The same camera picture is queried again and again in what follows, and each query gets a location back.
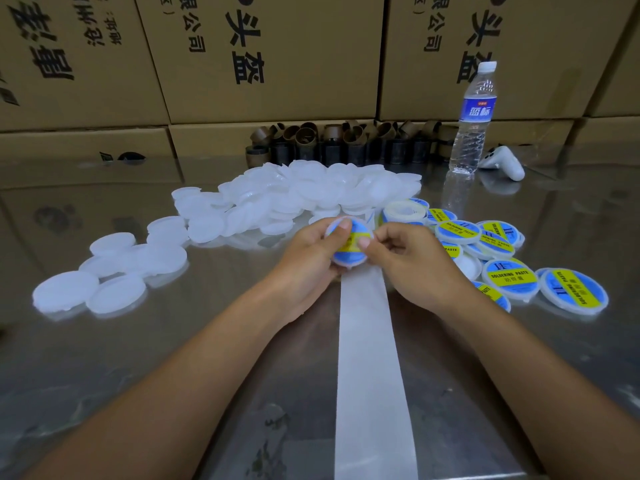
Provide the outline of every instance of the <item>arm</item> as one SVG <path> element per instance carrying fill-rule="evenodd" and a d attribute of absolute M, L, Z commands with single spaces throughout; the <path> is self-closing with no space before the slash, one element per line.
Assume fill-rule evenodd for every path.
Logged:
<path fill-rule="evenodd" d="M 26 479 L 190 479 L 269 341 L 341 272 L 330 259 L 347 241 L 351 221 L 322 239 L 332 220 L 299 231 L 265 280 L 90 418 Z"/>
<path fill-rule="evenodd" d="M 637 478 L 638 423 L 476 290 L 430 231 L 392 223 L 358 244 L 405 298 L 468 341 L 551 478 Z"/>

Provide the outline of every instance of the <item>person's right arm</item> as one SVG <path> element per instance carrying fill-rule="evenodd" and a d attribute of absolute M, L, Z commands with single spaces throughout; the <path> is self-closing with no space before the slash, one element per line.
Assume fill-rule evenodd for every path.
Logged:
<path fill-rule="evenodd" d="M 428 229 L 358 242 L 405 298 L 468 341 L 552 479 L 640 478 L 639 423 L 466 279 Z"/>

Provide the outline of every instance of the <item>shiny metal surface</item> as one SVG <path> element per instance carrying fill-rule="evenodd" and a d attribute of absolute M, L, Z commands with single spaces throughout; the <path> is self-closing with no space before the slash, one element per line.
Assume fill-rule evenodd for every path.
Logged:
<path fill-rule="evenodd" d="M 0 166 L 2 478 L 18 477 L 66 432 L 153 370 L 260 280 L 287 241 L 248 232 L 191 246 L 185 273 L 164 286 L 156 283 L 135 310 L 110 319 L 84 311 L 53 321 L 32 308 L 33 288 L 75 269 L 89 257 L 88 245 L 108 232 L 127 230 L 143 242 L 148 222 L 174 213 L 170 191 L 184 185 L 173 163 L 162 161 L 116 171 L 69 162 L 73 171 L 64 172 L 70 175 L 64 185 L 39 183 L 38 172 L 54 171 L 54 165 L 60 173 L 61 165 L 52 162 Z M 244 170 L 242 157 L 190 165 L 182 166 L 186 184 L 204 190 Z M 461 180 L 440 167 L 397 170 L 423 173 L 420 197 L 434 207 L 471 221 L 516 225 L 527 237 L 517 256 L 533 269 L 571 267 L 604 286 L 611 304 L 592 321 L 539 299 L 514 307 L 513 314 L 640 417 L 640 267 L 632 246 L 640 170 L 538 169 L 517 184 L 491 172 Z M 332 478 L 339 297 L 336 283 L 268 346 L 213 436 L 200 478 Z M 541 467 L 526 437 L 464 344 L 395 292 L 390 309 L 420 478 L 537 477 Z"/>

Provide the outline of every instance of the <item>person's left arm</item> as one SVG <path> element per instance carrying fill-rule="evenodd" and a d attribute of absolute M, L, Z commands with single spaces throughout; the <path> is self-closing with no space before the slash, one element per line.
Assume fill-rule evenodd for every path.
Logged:
<path fill-rule="evenodd" d="M 274 335 L 340 273 L 350 219 L 300 230 L 280 263 L 157 370 L 86 421 L 28 480 L 187 480 L 227 405 Z"/>

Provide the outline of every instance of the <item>clear water bottle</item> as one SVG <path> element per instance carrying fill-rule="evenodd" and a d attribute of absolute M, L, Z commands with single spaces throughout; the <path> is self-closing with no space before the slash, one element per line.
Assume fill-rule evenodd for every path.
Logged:
<path fill-rule="evenodd" d="M 476 78 L 469 84 L 460 112 L 460 129 L 451 149 L 449 169 L 472 174 L 484 149 L 484 134 L 491 122 L 497 97 L 493 73 L 497 62 L 480 62 Z"/>

